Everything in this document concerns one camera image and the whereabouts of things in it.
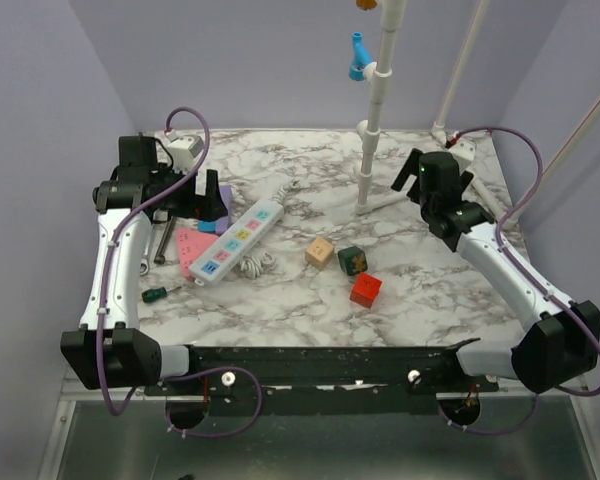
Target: purple wall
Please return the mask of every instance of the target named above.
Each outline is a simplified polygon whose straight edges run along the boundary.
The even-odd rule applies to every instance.
[[[380,9],[353,0],[70,0],[138,129],[194,105],[214,127],[354,128],[351,34],[377,51]],[[495,0],[448,124],[498,121],[566,0]],[[475,0],[410,0],[383,124],[431,128]]]
[[[600,95],[600,0],[571,0],[511,103],[503,125],[537,142],[545,165]],[[517,139],[496,137],[512,192],[535,166]],[[600,121],[522,217],[532,261],[577,300],[600,308]],[[600,369],[590,375],[597,385]],[[600,397],[591,402],[600,434]]]
[[[0,480],[36,478],[132,126],[65,0],[0,0]]]

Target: blue pipe fitting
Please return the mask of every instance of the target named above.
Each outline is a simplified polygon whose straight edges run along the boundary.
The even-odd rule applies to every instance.
[[[349,78],[361,82],[364,80],[364,73],[362,72],[364,67],[372,62],[371,55],[362,44],[362,34],[360,32],[354,33],[351,40],[353,43],[353,60],[349,66]]]

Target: green screwdriver handle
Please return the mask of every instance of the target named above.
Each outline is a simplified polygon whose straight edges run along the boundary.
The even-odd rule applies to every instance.
[[[167,289],[164,287],[150,288],[142,292],[142,301],[144,303],[153,303],[167,296]]]

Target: orange object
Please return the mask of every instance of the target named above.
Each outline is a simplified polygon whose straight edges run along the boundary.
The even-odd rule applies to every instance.
[[[373,305],[378,293],[380,293],[381,285],[382,280],[378,280],[377,278],[363,272],[358,276],[358,279],[351,290],[351,296],[349,297],[349,300],[359,303],[363,307],[371,308],[371,305]]]
[[[361,10],[373,10],[378,6],[378,2],[376,0],[356,0],[356,5]]]
[[[324,270],[324,267],[327,266],[333,257],[334,250],[333,245],[328,241],[317,237],[304,252],[304,259],[318,270]]]

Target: white power adapter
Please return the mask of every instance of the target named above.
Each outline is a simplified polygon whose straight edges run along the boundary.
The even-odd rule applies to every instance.
[[[198,135],[179,137],[169,143],[166,148],[173,157],[173,171],[182,174],[190,172],[203,147],[204,142]]]

